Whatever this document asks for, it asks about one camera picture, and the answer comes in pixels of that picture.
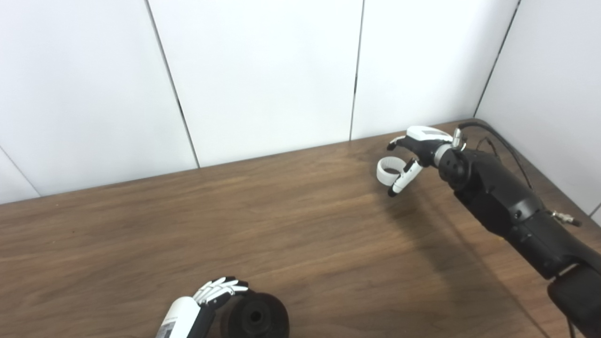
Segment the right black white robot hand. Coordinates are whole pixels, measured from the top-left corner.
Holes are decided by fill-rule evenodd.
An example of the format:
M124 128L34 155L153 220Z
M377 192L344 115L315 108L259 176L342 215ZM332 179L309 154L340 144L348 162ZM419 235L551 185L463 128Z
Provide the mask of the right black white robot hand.
M453 137L449 133L427 126L411 126L404 136L391 140L386 149L393 151L403 147L415 155L403 168L399 176L389 184L388 195L394 197L412 182L422 169L438 167L442 156L453 148Z

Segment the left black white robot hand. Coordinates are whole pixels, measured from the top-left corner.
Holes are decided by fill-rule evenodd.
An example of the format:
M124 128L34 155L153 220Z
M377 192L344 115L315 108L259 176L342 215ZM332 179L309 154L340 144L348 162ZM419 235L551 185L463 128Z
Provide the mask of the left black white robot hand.
M236 296L249 293L249 283L234 276L210 280L192 296L174 301L162 321L157 338L206 338L217 311Z

